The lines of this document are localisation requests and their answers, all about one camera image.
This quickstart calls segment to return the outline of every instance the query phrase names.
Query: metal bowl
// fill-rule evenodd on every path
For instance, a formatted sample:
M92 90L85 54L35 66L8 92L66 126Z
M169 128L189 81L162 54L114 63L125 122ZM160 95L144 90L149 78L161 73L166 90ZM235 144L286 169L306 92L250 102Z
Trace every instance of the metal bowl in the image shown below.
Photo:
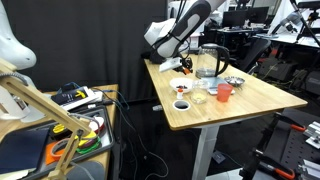
M235 76L228 76L224 78L224 80L234 87L240 87L245 82L244 79Z

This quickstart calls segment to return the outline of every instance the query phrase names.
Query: red cup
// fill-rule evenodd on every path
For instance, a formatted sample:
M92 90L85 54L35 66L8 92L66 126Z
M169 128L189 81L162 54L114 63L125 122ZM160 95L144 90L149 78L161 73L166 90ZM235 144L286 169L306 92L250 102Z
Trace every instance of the red cup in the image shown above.
M230 84L218 84L218 101L227 102L232 90L233 86L231 86Z

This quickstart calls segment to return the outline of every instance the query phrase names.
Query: table leg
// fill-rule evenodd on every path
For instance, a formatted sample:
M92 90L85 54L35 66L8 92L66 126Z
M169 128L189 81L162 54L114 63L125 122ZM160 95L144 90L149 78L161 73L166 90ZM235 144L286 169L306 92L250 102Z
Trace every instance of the table leg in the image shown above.
M201 130L193 167L193 180L204 180L207 176L211 155L217 142L219 127L220 126L204 127Z

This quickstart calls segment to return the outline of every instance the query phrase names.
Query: wooden table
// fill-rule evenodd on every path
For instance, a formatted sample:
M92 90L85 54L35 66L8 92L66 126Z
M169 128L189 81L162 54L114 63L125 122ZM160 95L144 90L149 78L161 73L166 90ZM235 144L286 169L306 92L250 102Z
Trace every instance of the wooden table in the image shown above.
M118 85L114 84L114 85L105 85L105 86L96 86L96 88L99 88L101 90L115 90L118 91ZM117 98L117 93L116 92L108 92L107 95L112 98L115 99ZM116 114L116 106L113 105L109 105L106 107L108 114L109 114L109 119L110 119L110 124L111 127L113 128L114 126L114 121L115 121L115 114ZM14 130L17 129L21 129L21 128L25 128L28 126L32 126L32 125L36 125L39 123L43 123L45 121L35 121L35 122L31 122L31 123L22 123L19 120L17 121L0 121L0 140L2 140L4 138L4 136ZM110 152L109 151L105 151L101 154L98 154L96 156L93 156L89 159L86 159L86 161L98 161L100 162L103 167L106 170L106 174L105 177L107 178L107 172L108 172L108 167L109 167L109 158L110 158Z
M197 69L197 56L190 55L193 60L194 70ZM191 104L187 111L177 111L172 103L176 100L176 92L169 85L169 81L176 77L186 77L196 80L195 73L184 75L174 70L159 72L159 65L145 60L145 64L157 91L159 100L172 130L186 128L201 128L196 160L192 179L205 179L209 168L211 155L217 141L219 126L230 124L256 116L282 111L284 108L298 108L307 105L307 102L250 76L232 66L220 74L219 77L237 76L243 78L245 83L242 88L235 88L235 94L229 101L222 103L216 96L210 96L206 103L195 104L190 99L190 94L184 94L184 100Z

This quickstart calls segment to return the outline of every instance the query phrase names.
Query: clear glass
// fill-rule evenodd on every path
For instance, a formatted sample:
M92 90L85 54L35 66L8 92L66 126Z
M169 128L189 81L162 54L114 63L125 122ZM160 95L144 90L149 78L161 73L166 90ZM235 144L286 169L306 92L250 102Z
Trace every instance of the clear glass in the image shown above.
M207 101L209 83L205 80L193 82L191 100L196 104L202 104Z

